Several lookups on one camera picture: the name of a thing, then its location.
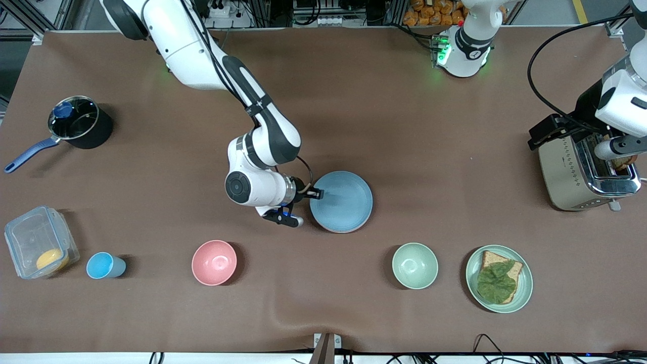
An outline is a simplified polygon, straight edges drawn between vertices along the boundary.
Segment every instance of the brown table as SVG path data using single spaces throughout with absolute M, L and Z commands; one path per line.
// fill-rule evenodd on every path
M 69 95 L 106 104 L 116 129 L 97 149 L 62 145 L 0 176 L 0 224 L 46 204 L 65 214 L 82 254 L 57 277 L 27 281 L 4 250 L 0 350 L 292 350 L 323 331 L 372 352 L 469 351 L 481 332 L 505 351 L 645 348 L 647 195 L 620 213 L 558 212 L 526 145 L 549 113 L 527 61 L 556 31 L 502 29 L 489 63 L 464 80 L 432 69 L 399 30 L 230 33 L 225 51 L 297 126 L 316 177 L 350 170 L 370 184 L 373 215 L 345 235 L 319 228 L 306 203 L 297 213 L 308 224 L 289 229 L 228 200 L 226 146 L 251 127 L 228 93 L 181 85 L 150 41 L 47 34 L 0 129 L 3 163 L 48 135 L 51 107 Z M 571 109 L 621 55 L 604 29 L 580 31 L 541 55 L 538 87 Z M 307 175 L 298 162 L 281 170 Z M 239 254 L 226 286 L 191 273 L 211 239 Z M 392 277 L 391 255 L 410 241 L 440 261 L 428 289 Z M 512 247 L 532 269 L 532 299 L 517 313 L 486 312 L 466 290 L 466 258 L 487 244 Z M 127 255 L 126 277 L 88 278 L 98 251 Z

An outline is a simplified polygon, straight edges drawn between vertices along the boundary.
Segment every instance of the bread slice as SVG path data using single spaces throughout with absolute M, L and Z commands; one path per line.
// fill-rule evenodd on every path
M 508 258 L 504 256 L 500 256 L 496 253 L 493 253 L 489 250 L 486 250 L 483 252 L 483 265 L 481 265 L 481 269 L 493 264 L 493 263 L 504 263 L 507 262 Z M 514 279 L 514 282 L 517 284 L 517 288 L 519 288 L 519 274 L 521 273 L 521 269 L 523 268 L 523 264 L 521 262 L 515 262 L 510 271 L 508 272 L 508 277 Z M 512 298 L 514 297 L 514 294 L 517 293 L 517 288 L 514 289 L 514 292 L 510 294 L 510 297 L 503 301 L 501 304 L 508 304 L 512 302 Z

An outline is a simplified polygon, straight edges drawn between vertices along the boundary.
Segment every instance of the blue cup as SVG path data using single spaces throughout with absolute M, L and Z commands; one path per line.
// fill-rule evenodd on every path
M 92 279 L 115 278 L 124 274 L 126 262 L 118 256 L 102 251 L 87 261 L 85 271 Z

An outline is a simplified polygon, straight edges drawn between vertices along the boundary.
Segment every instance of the pan handle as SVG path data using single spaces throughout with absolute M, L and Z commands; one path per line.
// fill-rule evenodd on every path
M 11 173 L 14 170 L 17 170 L 18 167 L 25 164 L 25 162 L 27 162 L 36 153 L 40 152 L 43 149 L 52 148 L 53 146 L 57 146 L 58 142 L 60 142 L 60 141 L 61 141 L 60 138 L 50 137 L 50 138 L 45 139 L 44 141 L 37 142 L 36 144 L 29 147 L 28 150 L 25 150 L 24 153 L 19 155 L 18 158 L 14 159 L 13 162 L 9 163 L 5 167 L 5 173 Z

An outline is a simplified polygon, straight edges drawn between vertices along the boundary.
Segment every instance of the green lettuce leaf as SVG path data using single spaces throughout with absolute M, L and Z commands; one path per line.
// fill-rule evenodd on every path
M 501 304 L 517 288 L 514 279 L 507 273 L 514 266 L 513 259 L 507 262 L 493 263 L 481 270 L 476 291 L 483 299 L 493 304 Z

